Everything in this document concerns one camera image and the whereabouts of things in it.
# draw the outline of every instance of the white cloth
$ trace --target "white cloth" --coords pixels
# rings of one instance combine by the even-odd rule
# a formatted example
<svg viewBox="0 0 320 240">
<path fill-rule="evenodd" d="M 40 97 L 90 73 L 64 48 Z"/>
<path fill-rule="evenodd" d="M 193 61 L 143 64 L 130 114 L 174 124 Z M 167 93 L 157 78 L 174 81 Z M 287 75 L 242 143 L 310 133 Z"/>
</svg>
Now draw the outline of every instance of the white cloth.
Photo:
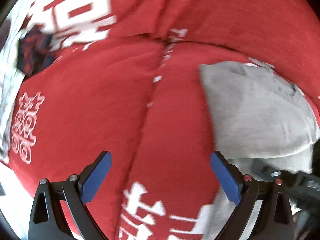
<svg viewBox="0 0 320 240">
<path fill-rule="evenodd" d="M 0 209 L 16 235 L 22 240 L 28 240 L 33 198 L 23 188 L 14 172 L 2 163 L 0 163 L 0 182 L 6 193 L 5 196 L 0 196 Z M 72 234 L 75 239 L 83 240 L 74 232 Z"/>
<path fill-rule="evenodd" d="M 7 19 L 11 21 L 8 39 L 0 52 L 0 160 L 9 162 L 10 125 L 15 98 L 25 74 L 16 68 L 21 30 L 32 0 L 18 0 Z"/>
</svg>

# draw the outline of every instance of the gray cloth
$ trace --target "gray cloth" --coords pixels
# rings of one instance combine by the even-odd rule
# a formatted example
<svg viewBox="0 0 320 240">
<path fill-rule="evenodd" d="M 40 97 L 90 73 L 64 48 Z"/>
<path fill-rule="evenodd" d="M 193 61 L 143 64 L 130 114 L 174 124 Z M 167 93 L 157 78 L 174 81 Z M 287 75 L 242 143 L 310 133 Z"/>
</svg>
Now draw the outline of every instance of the gray cloth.
<svg viewBox="0 0 320 240">
<path fill-rule="evenodd" d="M 0 27 L 0 51 L 2 50 L 10 31 L 10 21 L 5 20 L 3 25 Z"/>
<path fill-rule="evenodd" d="M 253 158 L 291 172 L 311 173 L 312 144 L 319 138 L 315 115 L 302 91 L 274 74 L 266 63 L 221 62 L 201 65 L 215 133 L 216 149 L 243 174 L 251 174 Z M 257 201 L 240 240 L 249 238 L 262 201 Z M 220 188 L 210 227 L 213 240 L 235 208 Z M 293 213 L 297 211 L 292 203 Z"/>
<path fill-rule="evenodd" d="M 201 65 L 216 149 L 226 159 L 275 158 L 314 144 L 320 130 L 301 90 L 270 68 L 239 62 Z"/>
</svg>

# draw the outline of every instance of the blue gripper pad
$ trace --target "blue gripper pad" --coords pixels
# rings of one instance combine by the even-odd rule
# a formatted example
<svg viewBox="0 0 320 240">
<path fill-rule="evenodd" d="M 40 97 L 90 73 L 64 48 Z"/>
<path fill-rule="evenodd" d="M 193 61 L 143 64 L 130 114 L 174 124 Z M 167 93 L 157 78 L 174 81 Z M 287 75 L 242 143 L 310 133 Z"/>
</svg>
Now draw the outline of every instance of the blue gripper pad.
<svg viewBox="0 0 320 240">
<path fill-rule="evenodd" d="M 238 205 L 241 200 L 239 184 L 216 153 L 211 154 L 210 165 L 228 200 Z"/>
<path fill-rule="evenodd" d="M 82 185 L 82 195 L 80 197 L 80 200 L 84 205 L 93 200 L 103 180 L 108 174 L 111 165 L 111 153 L 107 152 L 93 169 L 92 173 L 89 175 L 85 183 Z"/>
</svg>

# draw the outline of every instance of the silver screw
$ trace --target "silver screw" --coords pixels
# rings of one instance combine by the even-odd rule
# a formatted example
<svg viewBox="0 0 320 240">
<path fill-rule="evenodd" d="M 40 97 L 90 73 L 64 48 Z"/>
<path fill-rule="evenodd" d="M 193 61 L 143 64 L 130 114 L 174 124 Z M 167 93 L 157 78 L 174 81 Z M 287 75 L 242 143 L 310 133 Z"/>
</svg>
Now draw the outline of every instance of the silver screw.
<svg viewBox="0 0 320 240">
<path fill-rule="evenodd" d="M 282 184 L 282 180 L 281 179 L 275 179 L 276 184 L 281 185 Z"/>
<path fill-rule="evenodd" d="M 78 175 L 74 174 L 70 176 L 70 181 L 76 181 L 78 179 Z"/>
<path fill-rule="evenodd" d="M 281 175 L 281 171 L 276 171 L 276 172 L 271 173 L 271 177 L 277 177 L 280 175 Z"/>
<path fill-rule="evenodd" d="M 246 181 L 251 181 L 251 180 L 252 180 L 252 176 L 249 175 L 249 174 L 244 175 L 243 178 L 244 178 L 244 180 L 246 180 Z"/>
<path fill-rule="evenodd" d="M 46 184 L 47 183 L 47 179 L 41 179 L 41 181 L 40 181 L 40 184 L 41 185 L 44 185 L 44 184 Z"/>
</svg>

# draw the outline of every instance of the red blanket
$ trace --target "red blanket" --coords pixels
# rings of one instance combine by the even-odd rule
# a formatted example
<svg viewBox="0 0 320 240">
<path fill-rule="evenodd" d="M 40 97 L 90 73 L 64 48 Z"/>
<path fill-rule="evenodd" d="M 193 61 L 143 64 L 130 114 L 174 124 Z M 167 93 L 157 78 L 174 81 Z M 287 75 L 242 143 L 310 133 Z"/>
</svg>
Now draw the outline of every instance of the red blanket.
<svg viewBox="0 0 320 240">
<path fill-rule="evenodd" d="M 206 233 L 219 184 L 200 64 L 271 63 L 320 108 L 320 23 L 305 0 L 35 0 L 29 16 L 55 33 L 57 60 L 20 89 L 10 165 L 33 196 L 110 151 L 88 204 L 110 240 Z"/>
</svg>

